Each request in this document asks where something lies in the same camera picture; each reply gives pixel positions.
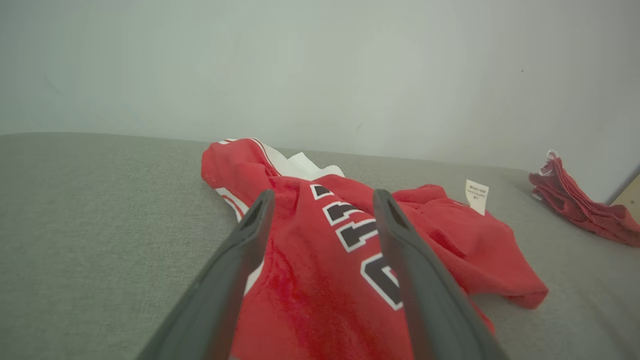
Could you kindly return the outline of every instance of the white trim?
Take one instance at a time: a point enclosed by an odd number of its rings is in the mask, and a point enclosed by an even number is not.
[[[322,186],[322,185],[318,185],[318,184],[311,184],[311,193],[312,193],[312,194],[314,194],[314,199],[315,199],[315,200],[317,200],[317,199],[322,199],[323,197],[326,197],[326,196],[334,195],[334,193],[332,193],[331,191],[329,191],[328,193],[324,193],[324,194],[322,194],[322,195],[318,196],[318,195],[316,194],[316,188],[319,188],[319,187],[320,187],[320,188],[324,188],[324,186]]]
[[[344,173],[339,167],[330,165],[324,169],[320,169],[302,152],[287,159],[280,151],[265,145],[260,140],[256,138],[247,139],[255,142],[260,147],[269,164],[282,176],[297,177],[304,180],[315,180],[330,174],[344,177]]]
[[[348,227],[352,228],[352,229],[356,229],[357,227],[363,226],[363,225],[367,225],[370,224],[372,222],[376,222],[376,219],[374,218],[368,218],[366,220],[360,221],[360,222],[350,222],[348,224],[346,224],[345,226],[340,227],[339,229],[337,229],[335,231],[335,233],[338,235],[338,239],[340,239],[340,242],[342,243],[342,246],[344,246],[344,249],[347,250],[347,252],[352,252],[355,249],[361,247],[362,245],[365,245],[367,243],[368,239],[371,239],[372,237],[376,236],[378,234],[378,230],[374,230],[371,231],[369,233],[366,233],[360,237],[358,237],[358,243],[353,245],[353,246],[349,246],[347,245],[347,242],[344,241],[344,237],[342,237],[342,230],[347,229]]]
[[[376,284],[376,282],[373,281],[373,279],[371,279],[369,277],[369,275],[367,275],[367,273],[364,271],[365,267],[367,266],[367,264],[372,263],[373,261],[376,261],[379,258],[382,258],[382,253],[381,252],[371,256],[369,259],[364,260],[362,262],[362,265],[360,265],[360,275],[362,275],[362,277],[365,278],[365,280],[369,283],[369,285],[371,285],[380,294],[380,296],[382,296],[382,298],[385,299],[387,304],[389,304],[393,310],[398,310],[398,309],[402,308],[402,306],[404,304],[401,301],[400,301],[400,303],[396,304],[393,300],[391,300],[391,298],[387,295],[387,293],[382,291],[382,289],[378,286],[378,284]],[[396,277],[393,274],[391,274],[391,271],[390,271],[391,268],[389,268],[388,272],[385,271],[385,269],[388,268],[388,267],[389,267],[388,265],[385,266],[384,268],[382,268],[382,271],[387,276],[389,276],[391,281],[393,281],[395,284],[398,284],[398,280],[396,279]]]
[[[538,170],[538,175],[540,176],[556,176],[556,172],[552,167],[547,167],[550,160],[558,159],[560,155],[558,155],[557,151],[551,149],[547,151],[547,162]]]
[[[347,220],[349,218],[349,215],[351,215],[353,213],[358,213],[358,212],[363,213],[364,212],[364,211],[362,211],[360,209],[351,209],[351,210],[345,211],[344,214],[342,214],[341,217],[339,217],[339,218],[337,218],[335,220],[332,220],[331,219],[331,215],[329,215],[329,208],[332,207],[332,206],[335,206],[335,205],[340,206],[340,205],[351,205],[351,204],[348,203],[348,202],[344,202],[344,201],[334,201],[331,204],[326,205],[325,207],[322,208],[322,211],[324,213],[324,217],[326,217],[327,221],[329,221],[329,224],[331,226],[333,226],[335,224],[339,224],[339,223]]]
[[[249,276],[246,278],[246,285],[244,286],[244,294],[246,295],[255,282],[258,280],[258,277],[262,273],[262,267],[264,266],[264,258],[262,258],[262,262],[260,265],[252,271]]]
[[[227,188],[217,188],[216,191],[218,194],[220,194],[220,196],[226,196],[230,199],[229,201],[223,198],[223,200],[227,204],[229,204],[229,206],[231,206],[231,208],[233,208],[233,210],[236,212],[236,218],[238,222],[240,222],[244,214],[246,214],[246,212],[249,210],[249,207],[245,203],[243,203],[242,200],[238,199],[237,196],[235,196],[229,190],[227,190]]]
[[[382,268],[382,272],[385,273],[389,279],[391,279],[391,281],[394,282],[394,284],[396,284],[396,286],[399,288],[400,287],[400,283],[398,282],[397,277],[391,272],[391,266],[385,266]]]
[[[222,200],[224,200],[227,204],[229,204],[229,206],[231,206],[231,208],[234,210],[234,213],[236,213],[236,220],[240,222],[240,220],[242,220],[242,214],[240,214],[240,211],[238,211],[238,208],[234,205],[234,203],[224,197],[222,198]]]
[[[218,143],[220,143],[222,145],[226,145],[226,144],[228,144],[230,142],[234,142],[234,141],[236,141],[236,139],[224,139],[222,141],[218,141]]]

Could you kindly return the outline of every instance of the red towel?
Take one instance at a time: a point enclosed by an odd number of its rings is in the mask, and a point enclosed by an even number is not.
[[[640,247],[640,225],[624,205],[594,202],[564,170],[558,154],[549,150],[547,163],[529,175],[536,187],[533,195],[543,200],[571,223],[605,239]]]

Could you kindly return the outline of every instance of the white wall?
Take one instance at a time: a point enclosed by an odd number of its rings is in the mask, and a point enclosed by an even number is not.
[[[2,0],[0,134],[86,131],[535,170],[640,163],[638,0]]]

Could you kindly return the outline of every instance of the white stripe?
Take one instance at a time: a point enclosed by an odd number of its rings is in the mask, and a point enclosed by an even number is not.
[[[240,220],[242,220],[242,214],[240,214],[240,211],[238,211],[238,208],[234,206],[234,203],[231,202],[231,200],[229,199],[222,198],[222,200],[224,200],[227,204],[229,204],[229,206],[231,206],[231,208],[236,213],[236,220],[240,222]]]
[[[230,142],[234,142],[236,139],[224,139],[222,141],[218,141],[218,143],[222,144],[222,145],[226,145]]]
[[[242,214],[246,214],[246,212],[249,210],[249,207],[245,203],[243,203],[242,200],[238,199],[237,196],[232,194],[226,188],[217,188],[216,191],[218,192],[218,194],[220,194],[220,196],[224,195],[229,199],[231,199],[232,202],[226,199],[225,201],[227,202],[227,204],[231,205],[231,207],[234,209],[234,211],[236,212],[236,217],[238,219],[238,222],[240,222],[240,220],[242,220],[242,216],[238,213],[238,210],[234,206],[234,203],[237,205],[238,208],[240,208],[240,210],[242,211]]]
[[[400,284],[398,283],[398,279],[394,276],[394,273],[391,272],[391,266],[385,266],[382,268],[382,272],[385,273],[389,279],[391,279],[391,281],[394,282],[394,284],[396,284],[397,287],[400,287]]]
[[[244,294],[246,295],[255,282],[258,280],[260,273],[262,272],[262,267],[264,266],[264,258],[262,258],[262,262],[260,265],[252,271],[249,276],[246,278],[246,286],[244,287]]]

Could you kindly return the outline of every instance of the wooden panel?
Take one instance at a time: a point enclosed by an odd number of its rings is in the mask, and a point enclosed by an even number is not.
[[[622,204],[629,209],[631,216],[640,224],[640,175],[627,186],[612,205]]]

